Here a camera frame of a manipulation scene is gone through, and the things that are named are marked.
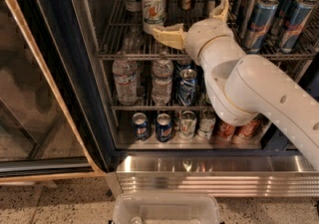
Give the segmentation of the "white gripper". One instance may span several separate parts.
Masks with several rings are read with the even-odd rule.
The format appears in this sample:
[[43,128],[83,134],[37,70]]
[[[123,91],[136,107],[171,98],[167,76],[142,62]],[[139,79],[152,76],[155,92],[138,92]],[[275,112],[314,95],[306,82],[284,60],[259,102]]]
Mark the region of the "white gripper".
[[171,26],[153,25],[152,34],[161,44],[182,50],[185,48],[188,55],[199,60],[201,49],[211,40],[221,36],[233,36],[231,29],[226,25],[229,1],[220,0],[220,4],[209,13],[209,19],[194,23],[186,33],[182,24]]

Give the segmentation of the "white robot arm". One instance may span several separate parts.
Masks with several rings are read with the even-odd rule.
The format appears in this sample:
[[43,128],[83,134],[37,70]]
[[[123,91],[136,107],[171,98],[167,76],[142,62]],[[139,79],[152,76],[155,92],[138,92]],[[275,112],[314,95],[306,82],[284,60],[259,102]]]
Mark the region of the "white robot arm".
[[220,119],[241,126],[258,114],[274,123],[319,170],[319,103],[260,55],[247,55],[226,25],[229,2],[185,31],[181,24],[151,26],[160,43],[185,50],[203,69],[206,92]]

